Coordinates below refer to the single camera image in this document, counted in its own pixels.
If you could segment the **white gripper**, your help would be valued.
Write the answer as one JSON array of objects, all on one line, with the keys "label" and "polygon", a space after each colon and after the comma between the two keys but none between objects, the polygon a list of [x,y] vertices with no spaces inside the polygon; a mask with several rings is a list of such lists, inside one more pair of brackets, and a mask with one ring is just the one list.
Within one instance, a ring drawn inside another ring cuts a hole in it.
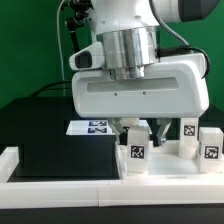
[{"label": "white gripper", "polygon": [[201,116],[209,106],[201,53],[161,58],[144,68],[142,78],[114,80],[103,67],[103,45],[96,42],[69,58],[76,112],[87,118],[112,118],[110,127],[119,145],[127,145],[127,118],[157,118],[153,146],[166,142],[170,118]]}]

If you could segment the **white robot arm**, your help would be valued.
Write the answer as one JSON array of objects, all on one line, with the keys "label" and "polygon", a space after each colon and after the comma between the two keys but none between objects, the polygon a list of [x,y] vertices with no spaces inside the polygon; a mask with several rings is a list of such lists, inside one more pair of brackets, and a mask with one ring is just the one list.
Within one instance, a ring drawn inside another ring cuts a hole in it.
[{"label": "white robot arm", "polygon": [[175,38],[172,22],[203,20],[220,0],[73,0],[93,43],[73,54],[72,93],[82,117],[110,119],[117,134],[126,118],[155,118],[160,145],[174,118],[198,118],[209,106],[206,52],[183,41],[158,46],[158,29]]}]

